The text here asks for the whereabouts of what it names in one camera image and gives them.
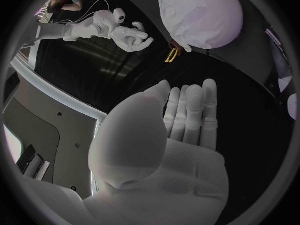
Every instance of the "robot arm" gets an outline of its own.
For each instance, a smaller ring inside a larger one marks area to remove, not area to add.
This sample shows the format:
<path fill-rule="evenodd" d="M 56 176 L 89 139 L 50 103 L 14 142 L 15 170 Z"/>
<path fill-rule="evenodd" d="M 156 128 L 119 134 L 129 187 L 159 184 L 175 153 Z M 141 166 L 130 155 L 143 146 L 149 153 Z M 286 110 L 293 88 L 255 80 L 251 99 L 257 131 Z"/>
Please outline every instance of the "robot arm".
<path fill-rule="evenodd" d="M 94 36 L 113 39 L 121 49 L 128 53 L 142 51 L 149 47 L 154 39 L 148 38 L 143 24 L 134 22 L 133 26 L 135 28 L 123 27 L 121 23 L 124 22 L 125 17 L 124 11 L 118 8 L 113 13 L 108 10 L 98 11 L 93 17 L 80 23 L 71 22 L 63 25 L 36 22 L 28 33 L 23 47 L 30 47 L 38 40 L 63 39 L 64 41 L 74 42 L 78 38 L 89 39 Z"/>

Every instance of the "gray table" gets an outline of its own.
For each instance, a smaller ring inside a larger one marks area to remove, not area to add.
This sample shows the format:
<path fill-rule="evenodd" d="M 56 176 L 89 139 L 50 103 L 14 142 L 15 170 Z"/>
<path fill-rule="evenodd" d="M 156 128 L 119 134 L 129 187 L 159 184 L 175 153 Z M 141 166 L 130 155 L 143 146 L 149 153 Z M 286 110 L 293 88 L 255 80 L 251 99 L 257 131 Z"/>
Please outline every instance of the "gray table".
<path fill-rule="evenodd" d="M 130 1 L 155 24 L 168 42 L 172 40 L 162 22 L 158 0 Z M 270 41 L 265 34 L 268 23 L 251 2 L 239 1 L 244 14 L 241 34 L 232 43 L 211 49 L 209 55 L 231 64 L 264 86 L 274 66 Z M 206 50 L 200 48 L 192 47 L 192 50 L 207 54 Z"/>

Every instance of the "cable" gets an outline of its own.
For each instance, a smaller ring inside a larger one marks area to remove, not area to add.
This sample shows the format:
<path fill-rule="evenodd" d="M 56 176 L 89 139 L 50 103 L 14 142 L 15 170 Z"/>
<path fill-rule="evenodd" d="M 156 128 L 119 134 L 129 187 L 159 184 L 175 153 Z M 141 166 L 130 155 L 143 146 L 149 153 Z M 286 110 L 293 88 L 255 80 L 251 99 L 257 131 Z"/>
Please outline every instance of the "cable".
<path fill-rule="evenodd" d="M 45 14 L 45 18 L 46 18 L 46 20 L 47 20 L 48 22 L 53 23 L 53 24 L 68 24 L 68 23 L 69 23 L 69 22 L 64 22 L 64 21 L 70 21 L 71 23 L 78 23 L 78 22 L 80 22 L 81 20 L 83 20 L 83 19 L 85 19 L 86 17 L 88 17 L 89 15 L 92 15 L 92 14 L 96 13 L 96 11 L 95 11 L 95 12 L 92 12 L 92 13 L 86 15 L 86 14 L 92 9 L 92 7 L 93 7 L 96 3 L 98 3 L 99 1 L 105 1 L 106 4 L 107 4 L 108 10 L 109 10 L 109 11 L 111 10 L 108 1 L 106 1 L 106 0 L 97 0 L 97 1 L 89 8 L 89 10 L 87 10 L 87 12 L 86 12 L 81 18 L 79 18 L 77 21 L 71 21 L 71 20 L 68 20 L 68 19 L 61 20 L 61 21 L 50 21 L 50 20 L 48 19 L 48 17 L 47 17 L 46 14 Z"/>

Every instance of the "person's arm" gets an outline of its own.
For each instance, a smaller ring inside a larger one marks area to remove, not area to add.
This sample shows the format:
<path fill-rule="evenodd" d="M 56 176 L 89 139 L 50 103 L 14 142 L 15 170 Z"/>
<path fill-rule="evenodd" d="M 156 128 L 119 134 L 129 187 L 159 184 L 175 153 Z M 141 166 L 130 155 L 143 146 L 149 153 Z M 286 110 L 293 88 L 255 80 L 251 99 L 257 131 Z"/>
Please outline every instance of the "person's arm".
<path fill-rule="evenodd" d="M 76 3 L 73 4 L 65 4 L 62 7 L 62 10 L 67 11 L 81 11 L 83 9 L 83 0 L 78 0 Z"/>

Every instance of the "gold clip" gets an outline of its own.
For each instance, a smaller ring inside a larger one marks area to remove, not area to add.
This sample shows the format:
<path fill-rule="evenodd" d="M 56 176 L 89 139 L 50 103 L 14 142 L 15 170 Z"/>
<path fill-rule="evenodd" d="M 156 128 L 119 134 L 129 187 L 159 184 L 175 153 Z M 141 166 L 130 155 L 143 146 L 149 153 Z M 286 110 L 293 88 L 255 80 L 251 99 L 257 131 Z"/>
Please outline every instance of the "gold clip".
<path fill-rule="evenodd" d="M 178 54 L 178 48 L 173 48 L 173 50 L 169 53 L 167 59 L 164 61 L 165 63 L 172 63 L 174 61 L 174 59 L 176 58 L 177 54 Z"/>

